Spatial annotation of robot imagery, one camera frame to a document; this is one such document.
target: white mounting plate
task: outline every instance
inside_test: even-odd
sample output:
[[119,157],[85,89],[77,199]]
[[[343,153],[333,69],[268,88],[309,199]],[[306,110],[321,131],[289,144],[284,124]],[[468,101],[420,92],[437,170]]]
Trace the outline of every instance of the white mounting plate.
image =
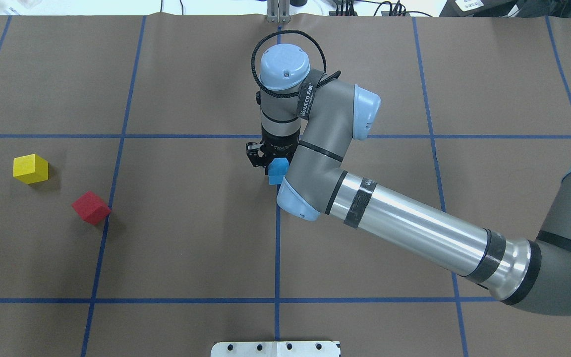
[[211,349],[211,357],[341,357],[341,343],[333,341],[217,343]]

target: black cable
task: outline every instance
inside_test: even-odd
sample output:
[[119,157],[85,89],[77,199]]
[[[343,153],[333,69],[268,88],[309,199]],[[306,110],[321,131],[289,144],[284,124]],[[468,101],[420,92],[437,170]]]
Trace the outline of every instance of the black cable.
[[359,2],[369,2],[370,4],[380,4],[379,1],[370,1],[370,0],[355,0],[355,1],[359,1]]
[[353,3],[352,0],[346,0],[345,2],[345,16],[354,16],[353,14]]
[[380,7],[383,6],[384,4],[389,5],[389,13],[392,12],[392,7],[394,6],[394,4],[392,4],[392,2],[390,2],[390,1],[377,2],[377,4],[378,4],[378,7],[376,8],[376,11],[374,11],[374,16],[376,16],[376,14],[378,13],[378,10],[380,10]]
[[[250,68],[252,70],[252,77],[254,78],[254,81],[257,83],[257,85],[259,86],[259,88],[261,88],[261,90],[265,91],[266,93],[268,93],[268,95],[271,95],[272,97],[276,97],[276,98],[280,98],[280,99],[286,99],[286,98],[292,98],[292,97],[296,97],[297,95],[299,95],[299,91],[296,91],[294,93],[288,93],[288,94],[279,94],[276,93],[272,90],[269,90],[268,88],[266,88],[266,86],[264,86],[261,81],[259,80],[259,77],[257,76],[257,70],[255,68],[254,62],[255,59],[257,57],[257,52],[259,51],[259,47],[261,47],[261,45],[263,45],[267,40],[273,38],[274,36],[278,36],[281,34],[298,34],[301,35],[303,37],[305,37],[306,39],[309,39],[314,45],[315,47],[317,47],[317,50],[319,50],[319,54],[321,55],[321,59],[323,60],[323,72],[325,72],[327,70],[327,61],[325,58],[325,54],[323,53],[323,49],[321,49],[321,46],[319,45],[319,43],[312,38],[312,36],[306,34],[303,31],[299,31],[299,30],[281,30],[281,31],[277,31],[277,32],[273,32],[272,34],[269,34],[268,36],[264,37],[263,39],[261,39],[261,41],[259,41],[259,43],[256,45],[256,47],[254,48],[254,50],[252,51],[252,56],[250,58]],[[329,83],[329,81],[336,79],[340,76],[341,71],[337,70],[336,72],[334,72],[331,75],[328,75],[326,77],[326,79],[322,80],[319,82],[319,86],[317,86],[317,88],[321,88],[322,86],[326,85],[327,83]]]
[[401,6],[403,6],[403,5],[401,5],[400,2],[396,2],[396,4],[394,5],[394,9],[392,9],[389,12],[389,16],[396,16],[397,13],[401,12],[402,11]]
[[561,9],[561,12],[559,13],[559,17],[564,17],[563,13],[565,11],[565,6],[567,6],[567,4],[569,2],[568,0],[562,0],[562,1],[564,2],[564,7]]

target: robotic arm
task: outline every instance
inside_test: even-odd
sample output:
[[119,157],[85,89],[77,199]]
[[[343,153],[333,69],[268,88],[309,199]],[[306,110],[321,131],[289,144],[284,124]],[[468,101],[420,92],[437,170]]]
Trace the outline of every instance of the robotic arm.
[[[289,163],[277,197],[283,210],[308,221],[321,213],[337,217],[479,284],[507,305],[571,315],[571,169],[537,239],[506,239],[341,169],[351,140],[367,138],[378,95],[336,75],[320,81],[324,73],[290,44],[266,50],[260,73],[262,141],[249,143],[247,153],[267,174],[274,160]],[[299,141],[301,118],[308,125]]]

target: yellow block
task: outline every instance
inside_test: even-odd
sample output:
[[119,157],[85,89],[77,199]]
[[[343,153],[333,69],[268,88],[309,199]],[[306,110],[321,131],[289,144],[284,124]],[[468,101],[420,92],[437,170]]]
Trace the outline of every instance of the yellow block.
[[12,176],[24,183],[45,181],[48,179],[48,162],[37,154],[14,158]]

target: red cube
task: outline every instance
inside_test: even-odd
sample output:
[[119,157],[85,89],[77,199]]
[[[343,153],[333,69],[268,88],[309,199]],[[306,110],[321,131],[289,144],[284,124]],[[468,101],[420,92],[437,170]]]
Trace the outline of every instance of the red cube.
[[85,222],[93,225],[97,225],[112,212],[102,198],[91,191],[86,192],[72,203],[72,208]]

